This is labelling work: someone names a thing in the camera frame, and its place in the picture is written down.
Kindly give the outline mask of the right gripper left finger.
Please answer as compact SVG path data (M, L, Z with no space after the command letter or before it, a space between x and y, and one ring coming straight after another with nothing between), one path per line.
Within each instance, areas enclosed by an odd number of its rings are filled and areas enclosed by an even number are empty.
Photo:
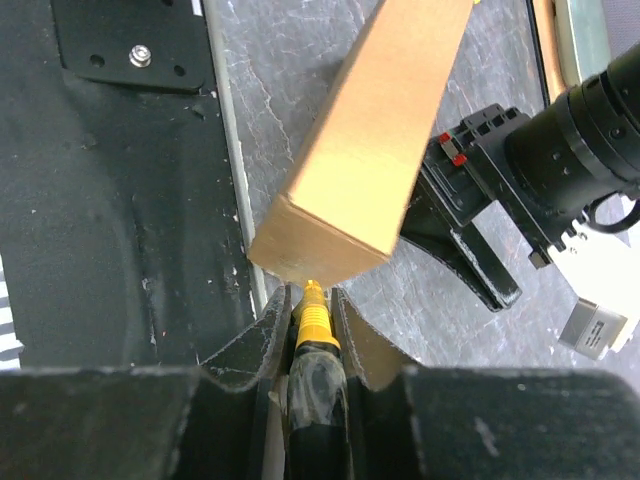
M280 479L270 392L291 291L199 366L38 368L1 377L5 479Z

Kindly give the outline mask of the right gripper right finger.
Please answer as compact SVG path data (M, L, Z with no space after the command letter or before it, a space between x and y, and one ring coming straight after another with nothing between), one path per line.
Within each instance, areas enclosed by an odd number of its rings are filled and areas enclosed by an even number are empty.
M603 370L441 368L331 293L354 479L635 479L639 397Z

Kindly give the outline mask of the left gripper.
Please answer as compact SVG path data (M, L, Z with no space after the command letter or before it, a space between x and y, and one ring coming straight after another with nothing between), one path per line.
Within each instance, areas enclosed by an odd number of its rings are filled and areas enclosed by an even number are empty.
M530 117L491 105L430 139L400 236L446 266L492 312L521 289L473 224L498 202L532 249L538 268L548 248L590 202L590 114L555 103Z

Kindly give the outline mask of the brown cardboard express box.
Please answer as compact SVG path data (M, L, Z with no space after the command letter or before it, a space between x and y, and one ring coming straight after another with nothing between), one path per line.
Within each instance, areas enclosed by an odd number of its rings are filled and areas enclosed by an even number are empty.
M381 1L248 251L330 287L388 262L473 5Z

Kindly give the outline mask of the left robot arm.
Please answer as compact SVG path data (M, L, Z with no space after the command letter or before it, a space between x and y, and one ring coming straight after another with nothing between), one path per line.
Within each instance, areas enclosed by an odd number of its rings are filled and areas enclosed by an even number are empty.
M578 224L603 234L637 224L637 210L598 222L597 209L614 195L639 197L637 48L535 116L493 104L432 137L400 235L501 311L521 290L474 218L500 203L530 245L530 262L543 268Z

